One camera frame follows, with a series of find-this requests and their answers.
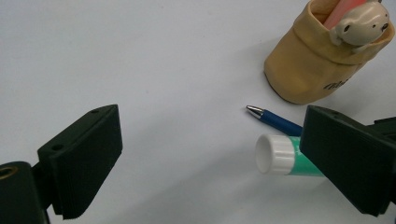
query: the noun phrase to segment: black plastic part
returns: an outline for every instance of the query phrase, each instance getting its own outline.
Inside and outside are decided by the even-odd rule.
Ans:
[[[310,105],[300,149],[363,214],[384,214],[394,201],[395,119],[364,126]]]
[[[38,152],[35,176],[43,206],[77,218],[91,204],[121,154],[117,105],[94,109],[56,135]]]
[[[49,223],[29,163],[14,161],[0,166],[0,195],[0,223]]]

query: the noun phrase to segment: cartoon character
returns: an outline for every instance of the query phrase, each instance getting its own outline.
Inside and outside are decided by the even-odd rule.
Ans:
[[[357,46],[352,51],[359,53],[376,41],[388,28],[389,13],[378,0],[366,3],[348,11],[330,30],[330,40],[339,46],[343,42]]]

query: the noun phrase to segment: white cap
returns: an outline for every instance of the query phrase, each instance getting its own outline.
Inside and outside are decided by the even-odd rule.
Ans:
[[[262,135],[256,144],[256,163],[269,175],[288,175],[294,166],[294,147],[287,136]]]

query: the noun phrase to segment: pencil holder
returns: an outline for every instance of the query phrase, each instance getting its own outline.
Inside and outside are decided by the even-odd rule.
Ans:
[[[323,26],[339,0],[311,0],[264,62],[268,82],[284,100],[304,105],[326,97],[343,86],[394,37],[386,31],[367,48],[334,45]]]

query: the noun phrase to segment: white table surface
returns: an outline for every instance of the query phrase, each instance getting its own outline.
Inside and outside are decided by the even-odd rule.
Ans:
[[[362,215],[326,178],[262,175],[254,147],[281,134],[245,110],[303,124],[263,60],[303,10],[282,1],[0,1],[0,164],[91,109],[118,104],[124,148],[85,214],[52,223],[393,223]],[[396,2],[386,0],[391,17]],[[314,102],[371,124],[396,116],[396,42]]]

